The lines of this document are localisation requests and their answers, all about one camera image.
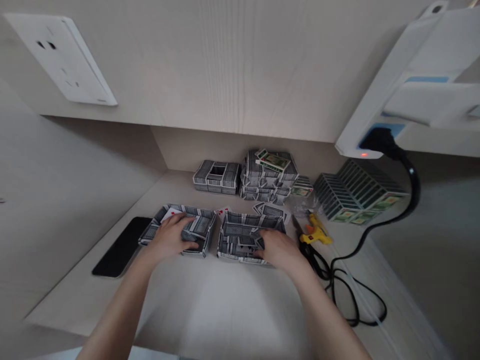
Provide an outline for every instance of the hand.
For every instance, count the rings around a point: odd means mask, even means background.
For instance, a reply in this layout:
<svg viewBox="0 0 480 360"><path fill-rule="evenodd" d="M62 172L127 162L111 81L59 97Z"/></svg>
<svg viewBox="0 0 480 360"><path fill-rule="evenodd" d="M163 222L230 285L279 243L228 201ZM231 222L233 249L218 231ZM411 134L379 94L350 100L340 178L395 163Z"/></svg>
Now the hand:
<svg viewBox="0 0 480 360"><path fill-rule="evenodd" d="M303 267L307 262L295 242L288 235L274 229L261 229L260 235L265 250L257 250L253 254L290 275L291 271Z"/></svg>
<svg viewBox="0 0 480 360"><path fill-rule="evenodd" d="M183 250L197 249L199 245L194 241L183 241L182 229L187 223L195 220L195 216L186 217L184 212L169 217L162 222L155 237L146 247L145 252L155 264L161 260L180 254Z"/></svg>

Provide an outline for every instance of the wall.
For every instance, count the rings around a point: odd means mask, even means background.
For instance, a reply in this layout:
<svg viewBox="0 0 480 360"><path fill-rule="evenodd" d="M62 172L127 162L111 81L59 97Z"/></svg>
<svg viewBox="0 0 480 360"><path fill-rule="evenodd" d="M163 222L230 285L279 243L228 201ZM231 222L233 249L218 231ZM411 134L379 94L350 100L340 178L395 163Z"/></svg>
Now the wall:
<svg viewBox="0 0 480 360"><path fill-rule="evenodd" d="M37 114L333 143L432 2L1 0L0 13L72 18L119 106L67 101L2 16L0 77ZM409 149L480 141L418 127Z"/></svg>
<svg viewBox="0 0 480 360"><path fill-rule="evenodd" d="M421 179L418 208L371 237L454 357L477 359L480 159L419 152L409 157ZM384 157L375 164L408 181L398 163Z"/></svg>
<svg viewBox="0 0 480 360"><path fill-rule="evenodd" d="M35 115L0 79L0 354L82 343L21 323L159 178L148 126Z"/></svg>
<svg viewBox="0 0 480 360"><path fill-rule="evenodd" d="M241 163L248 149L285 150L293 155L300 174L314 182L320 173L336 173L346 157L331 143L151 127L166 165L172 170L195 172L203 160Z"/></svg>

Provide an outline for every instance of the white desk surface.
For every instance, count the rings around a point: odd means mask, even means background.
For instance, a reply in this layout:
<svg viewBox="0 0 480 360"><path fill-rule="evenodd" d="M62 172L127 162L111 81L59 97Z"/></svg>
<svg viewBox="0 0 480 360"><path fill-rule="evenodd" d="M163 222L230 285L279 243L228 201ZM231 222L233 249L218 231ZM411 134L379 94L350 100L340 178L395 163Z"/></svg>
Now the white desk surface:
<svg viewBox="0 0 480 360"><path fill-rule="evenodd" d="M166 203L213 210L228 205L233 211L253 214L255 201L196 191L192 175L175 170L165 173L25 320L90 335L122 281L92 276L91 271L136 216L153 217ZM135 345L199 360L311 359L302 305L290 279L274 268L219 260L219 223L206 258L177 256L154 271ZM315 247L327 259L350 252L362 232L356 225L324 224L334 245L317 241ZM292 222L286 228L294 237ZM448 359L436 334L371 241L346 265L388 306L382 326L354 329L374 359ZM345 294L338 295L338 303L348 316ZM378 309L376 301L369 301L370 295L365 291L361 295L360 302ZM359 305L368 317L365 304Z"/></svg>

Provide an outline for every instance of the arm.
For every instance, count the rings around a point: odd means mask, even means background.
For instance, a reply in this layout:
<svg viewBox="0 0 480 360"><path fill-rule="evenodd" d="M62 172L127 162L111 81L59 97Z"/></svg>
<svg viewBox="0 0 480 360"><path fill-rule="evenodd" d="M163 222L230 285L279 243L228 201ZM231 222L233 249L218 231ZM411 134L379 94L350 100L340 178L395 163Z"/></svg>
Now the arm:
<svg viewBox="0 0 480 360"><path fill-rule="evenodd" d="M321 287L317 275L294 241L271 229L261 230L265 250L259 256L283 270L300 295L317 356L328 360L371 359L352 328Z"/></svg>
<svg viewBox="0 0 480 360"><path fill-rule="evenodd" d="M195 219L184 216L183 212L166 219L133 261L77 360L128 359L153 270L163 259L198 247L180 237L184 226Z"/></svg>

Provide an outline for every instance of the white wall outlet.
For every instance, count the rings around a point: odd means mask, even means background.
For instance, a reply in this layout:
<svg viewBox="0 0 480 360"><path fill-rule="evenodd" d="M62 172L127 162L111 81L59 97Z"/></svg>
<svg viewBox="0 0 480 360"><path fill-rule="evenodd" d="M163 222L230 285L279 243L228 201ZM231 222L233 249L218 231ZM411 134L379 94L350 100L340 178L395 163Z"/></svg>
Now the white wall outlet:
<svg viewBox="0 0 480 360"><path fill-rule="evenodd" d="M72 19L19 13L4 16L68 100L118 104Z"/></svg>

